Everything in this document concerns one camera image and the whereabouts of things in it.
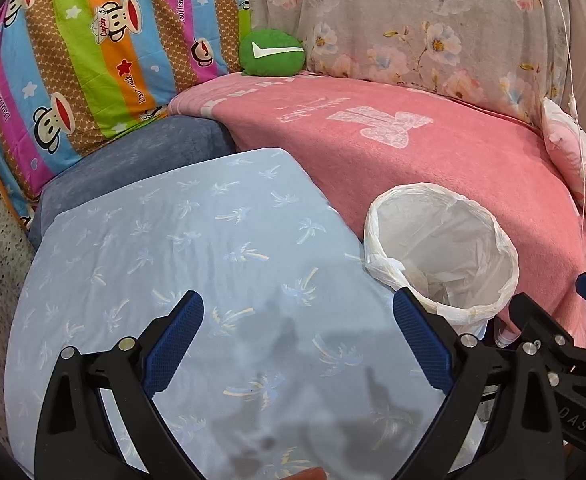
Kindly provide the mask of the person's left hand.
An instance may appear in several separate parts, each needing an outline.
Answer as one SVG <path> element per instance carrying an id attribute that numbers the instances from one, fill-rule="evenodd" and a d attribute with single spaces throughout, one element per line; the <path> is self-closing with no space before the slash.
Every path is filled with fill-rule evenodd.
<path id="1" fill-rule="evenodd" d="M 287 477 L 285 480 L 325 480 L 327 474 L 320 468 L 309 468 Z"/>

